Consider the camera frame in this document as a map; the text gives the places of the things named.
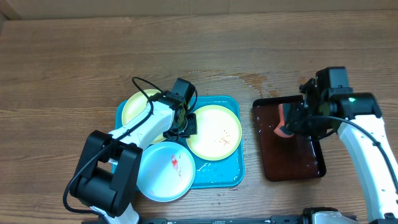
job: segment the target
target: stained plate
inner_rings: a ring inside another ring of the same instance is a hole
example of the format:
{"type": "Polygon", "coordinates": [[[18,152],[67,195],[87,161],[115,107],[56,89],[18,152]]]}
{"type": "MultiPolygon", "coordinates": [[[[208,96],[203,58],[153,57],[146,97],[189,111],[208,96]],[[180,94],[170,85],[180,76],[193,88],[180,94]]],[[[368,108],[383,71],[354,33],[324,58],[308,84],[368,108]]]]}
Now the stained plate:
{"type": "MultiPolygon", "coordinates": [[[[156,93],[160,93],[159,90],[144,90],[144,92],[148,96],[153,96],[156,93]]],[[[145,107],[147,106],[147,98],[142,94],[140,91],[137,92],[136,94],[132,95],[129,100],[127,100],[127,103],[123,107],[122,111],[122,125],[126,125],[128,122],[130,122],[133,118],[135,118],[137,115],[139,115],[141,112],[144,111],[145,107]]],[[[162,142],[164,141],[165,138],[163,137],[163,134],[160,134],[155,138],[154,141],[152,141],[152,144],[162,142]]]]}
{"type": "Polygon", "coordinates": [[[242,127],[238,117],[219,105],[197,109],[198,134],[187,139],[191,151],[202,159],[217,161],[230,156],[239,146],[242,127]]]}
{"type": "Polygon", "coordinates": [[[142,153],[137,186],[151,200],[173,201],[187,193],[195,171],[188,149],[175,142],[160,142],[142,153]]]}

